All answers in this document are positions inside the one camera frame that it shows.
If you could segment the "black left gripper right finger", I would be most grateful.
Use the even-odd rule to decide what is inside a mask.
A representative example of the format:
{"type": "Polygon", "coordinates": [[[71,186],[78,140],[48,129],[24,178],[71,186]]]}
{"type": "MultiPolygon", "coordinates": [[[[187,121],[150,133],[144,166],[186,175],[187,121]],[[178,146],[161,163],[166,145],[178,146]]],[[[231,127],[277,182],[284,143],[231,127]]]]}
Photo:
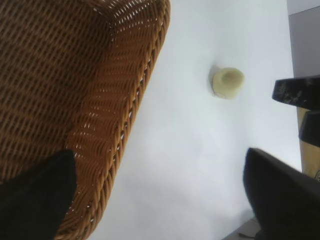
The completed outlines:
{"type": "Polygon", "coordinates": [[[257,240],[318,240],[320,183],[258,148],[243,170],[246,196],[260,224],[257,240]]]}

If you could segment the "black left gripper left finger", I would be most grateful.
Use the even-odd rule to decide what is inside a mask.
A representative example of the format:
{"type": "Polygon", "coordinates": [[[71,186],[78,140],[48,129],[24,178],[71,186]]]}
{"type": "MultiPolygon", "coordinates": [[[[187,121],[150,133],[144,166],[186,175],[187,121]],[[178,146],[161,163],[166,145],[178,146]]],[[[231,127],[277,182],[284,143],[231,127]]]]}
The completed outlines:
{"type": "Polygon", "coordinates": [[[70,149],[1,184],[0,238],[54,239],[75,191],[76,163],[70,149]]]}

